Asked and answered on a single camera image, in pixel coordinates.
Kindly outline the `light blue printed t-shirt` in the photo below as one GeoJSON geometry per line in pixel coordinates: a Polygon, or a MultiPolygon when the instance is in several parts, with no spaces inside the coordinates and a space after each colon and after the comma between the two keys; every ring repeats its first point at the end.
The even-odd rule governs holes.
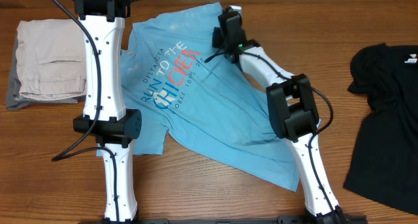
{"type": "Polygon", "coordinates": [[[185,148],[295,191],[299,174],[268,120],[266,95],[215,50],[219,3],[133,24],[121,55],[125,105],[142,114],[134,154],[163,152],[166,135],[185,148]]]}

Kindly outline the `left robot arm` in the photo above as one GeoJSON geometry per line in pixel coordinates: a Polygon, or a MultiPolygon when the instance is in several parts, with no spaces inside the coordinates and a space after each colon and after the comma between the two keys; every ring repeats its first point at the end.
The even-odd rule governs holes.
{"type": "Polygon", "coordinates": [[[95,137],[104,163],[106,209],[102,223],[138,223],[133,189],[133,149],[142,116],[125,106],[121,87],[121,42],[131,3],[139,0],[73,0],[83,25],[86,101],[73,120],[75,131],[95,137]]]}

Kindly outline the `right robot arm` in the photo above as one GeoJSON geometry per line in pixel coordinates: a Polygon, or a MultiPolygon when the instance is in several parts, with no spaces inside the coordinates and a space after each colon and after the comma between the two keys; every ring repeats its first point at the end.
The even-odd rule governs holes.
{"type": "Polygon", "coordinates": [[[273,131],[289,142],[305,200],[302,223],[344,223],[346,218],[332,192],[319,152],[319,113],[314,95],[323,94],[305,74],[282,69],[242,28],[241,8],[229,6],[218,17],[212,46],[266,90],[268,116],[273,131]]]}

